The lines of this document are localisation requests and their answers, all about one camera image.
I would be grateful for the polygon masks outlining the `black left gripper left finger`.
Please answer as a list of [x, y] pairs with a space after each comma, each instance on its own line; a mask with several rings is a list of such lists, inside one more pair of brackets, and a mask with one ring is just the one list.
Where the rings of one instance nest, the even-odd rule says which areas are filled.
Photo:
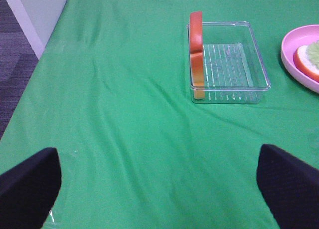
[[56, 148], [45, 148], [0, 176], [0, 227], [40, 229], [61, 188]]

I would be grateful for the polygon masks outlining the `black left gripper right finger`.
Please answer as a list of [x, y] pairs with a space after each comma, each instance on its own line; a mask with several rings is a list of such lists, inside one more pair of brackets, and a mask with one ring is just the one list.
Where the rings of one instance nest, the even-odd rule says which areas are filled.
[[285, 150], [261, 146], [256, 181], [282, 229], [319, 227], [319, 171]]

